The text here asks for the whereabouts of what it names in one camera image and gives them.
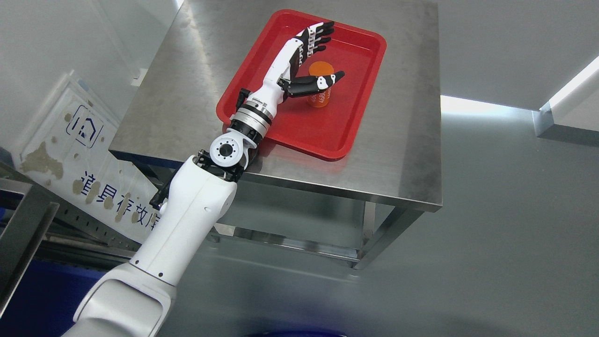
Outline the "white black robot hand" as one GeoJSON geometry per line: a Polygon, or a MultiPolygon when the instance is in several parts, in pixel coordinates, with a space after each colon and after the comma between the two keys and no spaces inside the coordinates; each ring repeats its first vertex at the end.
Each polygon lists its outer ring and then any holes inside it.
{"type": "Polygon", "coordinates": [[[261,87],[250,93],[245,103],[238,107],[257,109],[259,114],[274,119],[278,105],[287,98],[321,93],[340,81],[346,75],[344,71],[298,76],[300,66],[308,58],[327,48],[334,25],[333,21],[318,22],[289,38],[268,68],[261,87]]]}

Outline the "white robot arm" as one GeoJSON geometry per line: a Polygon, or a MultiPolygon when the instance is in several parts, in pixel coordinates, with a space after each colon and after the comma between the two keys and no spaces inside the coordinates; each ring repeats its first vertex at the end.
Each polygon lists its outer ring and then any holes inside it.
{"type": "Polygon", "coordinates": [[[161,219],[129,262],[106,273],[86,294],[66,337],[154,337],[167,319],[177,285],[212,226],[237,192],[234,179],[208,171],[246,169],[257,141],[233,126],[208,152],[190,156],[170,182],[161,219]]]}

